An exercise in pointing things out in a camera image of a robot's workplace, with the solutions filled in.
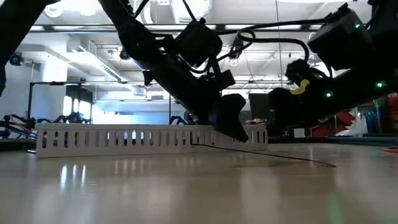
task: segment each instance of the white cable tray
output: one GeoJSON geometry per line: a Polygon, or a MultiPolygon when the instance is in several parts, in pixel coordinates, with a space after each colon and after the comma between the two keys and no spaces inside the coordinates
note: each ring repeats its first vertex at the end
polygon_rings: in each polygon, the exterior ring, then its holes
{"type": "Polygon", "coordinates": [[[239,142],[211,126],[140,124],[38,124],[38,157],[118,156],[212,152],[206,144],[242,150],[267,149],[264,125],[244,126],[249,140],[239,142]]]}

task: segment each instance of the wooden floor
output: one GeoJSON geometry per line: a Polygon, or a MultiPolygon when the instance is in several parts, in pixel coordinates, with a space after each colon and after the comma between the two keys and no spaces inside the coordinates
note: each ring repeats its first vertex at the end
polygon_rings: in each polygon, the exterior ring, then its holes
{"type": "Polygon", "coordinates": [[[0,223],[398,223],[398,154],[273,145],[234,152],[39,159],[0,154],[0,223]]]}

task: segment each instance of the camera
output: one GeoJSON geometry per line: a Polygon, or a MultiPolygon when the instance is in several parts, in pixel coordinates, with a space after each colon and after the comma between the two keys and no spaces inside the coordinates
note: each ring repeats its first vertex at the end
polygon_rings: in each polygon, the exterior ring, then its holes
{"type": "Polygon", "coordinates": [[[10,64],[13,66],[21,66],[24,64],[22,52],[15,52],[10,58],[10,64]]]}
{"type": "Polygon", "coordinates": [[[119,54],[121,60],[129,60],[130,56],[127,54],[126,50],[123,48],[119,54]]]}

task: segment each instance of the yellow component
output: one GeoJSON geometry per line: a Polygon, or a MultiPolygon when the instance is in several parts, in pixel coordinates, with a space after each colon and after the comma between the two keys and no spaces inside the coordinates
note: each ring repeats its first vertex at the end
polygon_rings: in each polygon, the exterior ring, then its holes
{"type": "Polygon", "coordinates": [[[290,93],[293,95],[300,95],[305,92],[305,87],[310,84],[308,80],[302,80],[300,83],[300,87],[296,90],[290,90],[290,93]]]}

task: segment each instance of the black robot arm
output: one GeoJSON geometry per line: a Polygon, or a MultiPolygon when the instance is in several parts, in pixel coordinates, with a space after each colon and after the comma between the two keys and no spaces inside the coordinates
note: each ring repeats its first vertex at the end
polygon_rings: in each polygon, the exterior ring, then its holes
{"type": "MultiPolygon", "coordinates": [[[[0,28],[12,32],[0,36],[2,68],[45,6],[51,3],[48,1],[6,0],[0,7],[0,23],[3,24],[0,28]]],[[[216,56],[221,52],[222,41],[207,28],[204,19],[197,21],[193,17],[185,0],[183,2],[193,20],[175,40],[171,35],[153,34],[146,29],[135,19],[137,15],[127,0],[99,2],[118,31],[125,52],[143,69],[146,85],[155,80],[198,117],[198,124],[210,124],[228,136],[240,141],[248,140],[238,119],[238,114],[246,103],[245,99],[239,94],[221,96],[220,93],[235,84],[232,73],[229,70],[221,72],[218,66],[216,56]],[[197,68],[206,60],[209,61],[206,66],[207,74],[200,78],[195,77],[191,73],[195,71],[192,67],[197,68]]],[[[5,84],[6,76],[3,71],[0,73],[0,92],[5,84]]]]}
{"type": "Polygon", "coordinates": [[[308,41],[328,68],[347,71],[326,76],[301,59],[287,66],[290,81],[307,84],[303,92],[277,88],[269,93],[275,127],[311,127],[341,110],[398,91],[398,61],[391,54],[398,50],[398,1],[368,3],[373,7],[368,23],[344,4],[308,41]]]}

